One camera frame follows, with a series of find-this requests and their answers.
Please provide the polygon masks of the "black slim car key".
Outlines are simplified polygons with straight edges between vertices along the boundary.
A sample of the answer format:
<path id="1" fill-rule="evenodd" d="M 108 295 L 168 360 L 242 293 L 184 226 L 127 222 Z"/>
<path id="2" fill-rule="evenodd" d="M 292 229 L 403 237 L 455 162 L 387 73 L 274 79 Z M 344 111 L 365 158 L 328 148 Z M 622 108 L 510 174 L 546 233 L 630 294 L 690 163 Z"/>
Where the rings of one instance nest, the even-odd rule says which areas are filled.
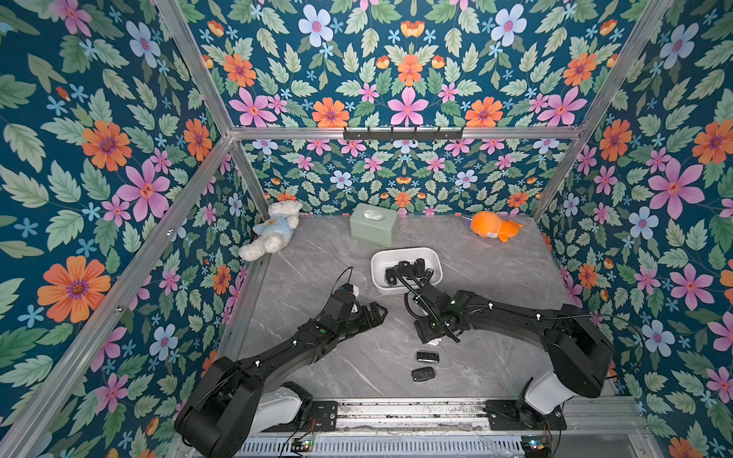
<path id="1" fill-rule="evenodd" d="M 429 284 L 431 282 L 431 278 L 433 277 L 434 270 L 431 268 L 427 268 L 424 275 L 422 276 L 422 284 Z"/>

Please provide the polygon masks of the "white storage box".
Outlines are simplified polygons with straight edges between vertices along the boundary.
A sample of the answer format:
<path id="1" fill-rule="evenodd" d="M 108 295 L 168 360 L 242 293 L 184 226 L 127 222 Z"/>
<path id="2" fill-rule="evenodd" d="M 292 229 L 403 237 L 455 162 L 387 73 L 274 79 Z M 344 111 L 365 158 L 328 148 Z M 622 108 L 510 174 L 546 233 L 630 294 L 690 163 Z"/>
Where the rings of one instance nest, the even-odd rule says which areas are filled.
<path id="1" fill-rule="evenodd" d="M 372 282 L 381 295 L 408 292 L 423 284 L 440 284 L 444 278 L 437 253 L 427 247 L 383 250 L 370 261 Z"/>

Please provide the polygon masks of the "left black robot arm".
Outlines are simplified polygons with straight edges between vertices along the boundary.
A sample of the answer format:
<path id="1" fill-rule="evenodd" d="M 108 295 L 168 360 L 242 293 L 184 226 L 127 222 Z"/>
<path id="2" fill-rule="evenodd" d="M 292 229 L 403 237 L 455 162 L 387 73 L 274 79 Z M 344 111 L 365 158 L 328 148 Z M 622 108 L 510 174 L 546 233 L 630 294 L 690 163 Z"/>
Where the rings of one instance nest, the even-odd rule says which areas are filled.
<path id="1" fill-rule="evenodd" d="M 184 444 L 204 457 L 233 457 L 254 431 L 263 395 L 304 366 L 324 358 L 339 343 L 381 326 L 389 311 L 372 302 L 338 303 L 301 324 L 295 334 L 265 352 L 238 361 L 213 362 L 175 420 Z"/>

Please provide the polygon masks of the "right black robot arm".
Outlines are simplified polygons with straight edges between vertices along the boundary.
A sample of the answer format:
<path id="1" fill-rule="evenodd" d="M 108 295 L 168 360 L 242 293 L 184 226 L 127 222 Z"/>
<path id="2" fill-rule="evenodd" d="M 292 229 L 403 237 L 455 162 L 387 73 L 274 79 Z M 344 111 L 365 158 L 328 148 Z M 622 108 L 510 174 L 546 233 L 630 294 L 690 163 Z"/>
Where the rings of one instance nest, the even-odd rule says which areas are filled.
<path id="1" fill-rule="evenodd" d="M 422 343 L 443 337 L 458 342 L 460 333 L 479 330 L 534 344 L 548 354 L 552 369 L 528 382 L 518 400 L 521 410 L 548 416 L 574 397 L 601 396 L 614 357 L 613 346 L 574 305 L 557 310 L 530 309 L 467 290 L 450 296 L 430 284 L 412 296 L 425 312 L 414 322 Z"/>

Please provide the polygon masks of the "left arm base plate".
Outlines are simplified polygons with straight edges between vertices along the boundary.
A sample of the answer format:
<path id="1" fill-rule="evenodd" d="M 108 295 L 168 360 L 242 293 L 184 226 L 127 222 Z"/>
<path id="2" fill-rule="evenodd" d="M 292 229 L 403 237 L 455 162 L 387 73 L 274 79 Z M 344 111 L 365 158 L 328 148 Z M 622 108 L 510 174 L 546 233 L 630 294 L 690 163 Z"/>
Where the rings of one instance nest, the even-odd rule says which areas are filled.
<path id="1" fill-rule="evenodd" d="M 309 431 L 315 423 L 315 432 L 335 431 L 339 414 L 339 404 L 335 401 L 314 401 L 302 406 L 294 420 L 286 424 L 276 425 L 265 429 L 265 432 L 292 432 L 296 427 L 301 431 Z"/>

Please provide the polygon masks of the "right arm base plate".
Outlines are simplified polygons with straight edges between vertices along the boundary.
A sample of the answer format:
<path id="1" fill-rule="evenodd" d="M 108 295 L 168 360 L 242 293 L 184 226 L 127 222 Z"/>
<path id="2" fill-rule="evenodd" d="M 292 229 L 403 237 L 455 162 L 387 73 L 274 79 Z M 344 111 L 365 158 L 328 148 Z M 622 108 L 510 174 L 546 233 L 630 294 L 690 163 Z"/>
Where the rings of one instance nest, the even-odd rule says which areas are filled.
<path id="1" fill-rule="evenodd" d="M 493 431 L 566 431 L 567 423 L 560 407 L 550 414 L 542 414 L 524 402 L 515 400 L 487 400 L 484 403 Z"/>

